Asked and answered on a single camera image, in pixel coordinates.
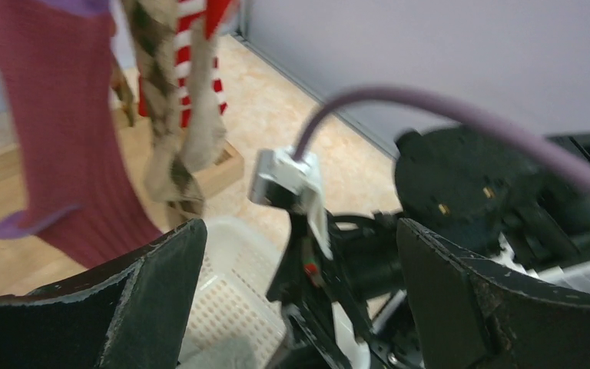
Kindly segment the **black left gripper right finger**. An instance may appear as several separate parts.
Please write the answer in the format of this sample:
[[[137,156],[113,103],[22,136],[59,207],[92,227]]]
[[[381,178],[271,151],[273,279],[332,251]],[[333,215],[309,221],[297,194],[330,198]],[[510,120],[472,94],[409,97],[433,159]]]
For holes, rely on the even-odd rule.
[[[428,368],[590,368],[590,294],[514,271],[409,219],[397,244]]]

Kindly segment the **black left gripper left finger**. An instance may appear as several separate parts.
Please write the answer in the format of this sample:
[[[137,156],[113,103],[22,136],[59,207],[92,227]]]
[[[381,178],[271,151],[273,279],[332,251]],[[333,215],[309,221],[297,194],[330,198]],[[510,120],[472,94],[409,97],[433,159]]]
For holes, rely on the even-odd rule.
[[[0,296],[0,368],[175,368],[207,241],[189,221],[22,296]]]

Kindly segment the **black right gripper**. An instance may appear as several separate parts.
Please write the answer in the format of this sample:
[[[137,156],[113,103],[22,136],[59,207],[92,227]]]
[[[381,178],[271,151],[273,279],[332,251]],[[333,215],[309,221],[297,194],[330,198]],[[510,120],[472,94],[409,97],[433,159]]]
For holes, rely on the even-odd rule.
[[[396,245],[402,212],[329,214],[333,257],[301,214],[267,289],[286,330],[269,368],[415,368],[417,336]]]

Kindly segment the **white perforated plastic basket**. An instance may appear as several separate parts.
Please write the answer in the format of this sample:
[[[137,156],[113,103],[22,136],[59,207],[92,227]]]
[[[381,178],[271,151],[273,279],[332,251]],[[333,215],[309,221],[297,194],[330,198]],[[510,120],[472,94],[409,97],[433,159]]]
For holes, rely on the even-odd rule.
[[[279,305],[265,298],[280,251],[238,218],[205,224],[207,247],[185,337],[199,348],[244,337],[262,368],[284,333]]]

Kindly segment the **maroon purple sock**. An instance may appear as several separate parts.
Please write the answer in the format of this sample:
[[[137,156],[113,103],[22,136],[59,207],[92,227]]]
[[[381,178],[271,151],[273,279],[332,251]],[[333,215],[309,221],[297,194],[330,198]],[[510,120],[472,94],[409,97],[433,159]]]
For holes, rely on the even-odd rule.
[[[111,117],[112,22],[107,1],[0,1],[0,73],[27,191],[0,239],[35,236],[86,268],[161,234]]]

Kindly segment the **brown argyle sock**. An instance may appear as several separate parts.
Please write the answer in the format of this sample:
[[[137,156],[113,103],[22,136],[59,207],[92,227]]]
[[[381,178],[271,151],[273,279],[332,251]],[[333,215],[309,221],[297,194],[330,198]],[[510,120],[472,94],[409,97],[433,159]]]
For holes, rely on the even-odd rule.
[[[177,156],[182,138],[174,37],[176,1],[123,1],[141,77],[140,96],[151,120],[152,154],[144,184],[150,198],[184,222],[204,213],[204,196]]]

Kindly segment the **grey striped sock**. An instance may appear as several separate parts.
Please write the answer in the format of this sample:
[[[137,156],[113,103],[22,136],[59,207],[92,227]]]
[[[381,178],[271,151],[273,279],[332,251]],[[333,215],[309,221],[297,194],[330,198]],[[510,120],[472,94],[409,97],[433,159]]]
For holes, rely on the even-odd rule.
[[[199,348],[188,336],[183,339],[177,369],[231,368],[258,368],[255,353],[246,338],[227,338],[206,348]]]

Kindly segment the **beige sock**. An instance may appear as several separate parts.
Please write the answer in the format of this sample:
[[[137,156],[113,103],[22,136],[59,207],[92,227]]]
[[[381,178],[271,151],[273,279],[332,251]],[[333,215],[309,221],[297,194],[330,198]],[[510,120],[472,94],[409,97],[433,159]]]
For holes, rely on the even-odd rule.
[[[191,116],[180,158],[191,172],[211,166],[224,149],[227,129],[214,91],[214,59],[217,38],[205,38],[204,21],[191,26],[191,70],[186,78]]]

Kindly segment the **red white striped sock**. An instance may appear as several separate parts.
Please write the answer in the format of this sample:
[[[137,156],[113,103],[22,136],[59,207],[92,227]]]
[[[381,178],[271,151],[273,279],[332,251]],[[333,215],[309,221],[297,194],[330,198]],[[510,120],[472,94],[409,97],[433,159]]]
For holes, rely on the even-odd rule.
[[[230,1],[126,1],[141,115],[155,135],[222,128],[217,28]]]

